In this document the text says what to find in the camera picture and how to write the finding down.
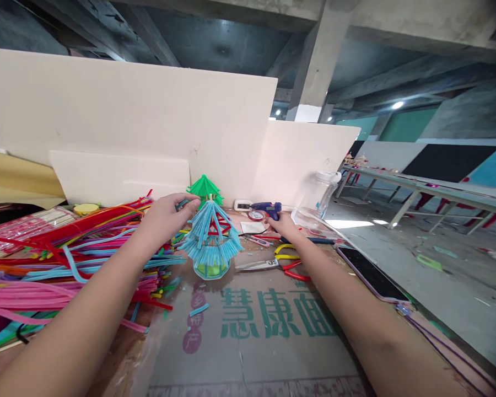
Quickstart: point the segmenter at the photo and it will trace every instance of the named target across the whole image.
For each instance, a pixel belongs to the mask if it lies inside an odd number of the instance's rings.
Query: plastic bottle
[[[311,180],[301,204],[292,211],[294,223],[309,229],[318,228],[318,219],[324,217],[341,178],[342,174],[339,172],[318,171]]]

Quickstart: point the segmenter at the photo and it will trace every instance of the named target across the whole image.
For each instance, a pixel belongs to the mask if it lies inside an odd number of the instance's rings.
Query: green wall
[[[379,141],[415,142],[436,111],[437,109],[426,109],[395,113],[384,128]]]
[[[357,141],[365,141],[368,139],[373,127],[375,126],[376,119],[378,117],[366,117],[364,119],[354,119],[354,120],[342,120],[337,121],[336,125],[347,125],[351,127],[360,127],[360,134],[358,135]]]

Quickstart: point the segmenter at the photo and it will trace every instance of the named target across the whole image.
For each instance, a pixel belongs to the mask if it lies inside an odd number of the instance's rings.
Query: mobile phone
[[[337,247],[337,251],[371,292],[381,301],[410,303],[409,299],[401,290],[360,251],[344,247]]]

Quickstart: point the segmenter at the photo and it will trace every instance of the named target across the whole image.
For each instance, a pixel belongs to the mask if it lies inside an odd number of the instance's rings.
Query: forearm
[[[395,310],[311,241],[296,237],[291,242],[379,397],[465,394],[444,371],[445,362]]]
[[[157,249],[137,230],[0,377],[0,396],[84,395]]]

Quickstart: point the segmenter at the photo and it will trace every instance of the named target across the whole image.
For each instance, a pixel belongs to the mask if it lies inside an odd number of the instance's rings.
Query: hand
[[[183,200],[189,203],[176,211],[175,206]],[[158,237],[160,246],[173,237],[192,217],[200,205],[200,198],[189,193],[174,193],[157,199],[142,219],[138,230],[146,230],[146,234]]]
[[[293,240],[303,237],[302,233],[298,230],[298,227],[289,214],[284,212],[278,212],[278,214],[278,221],[275,221],[270,217],[266,217],[265,223],[269,224],[276,232],[294,244]]]

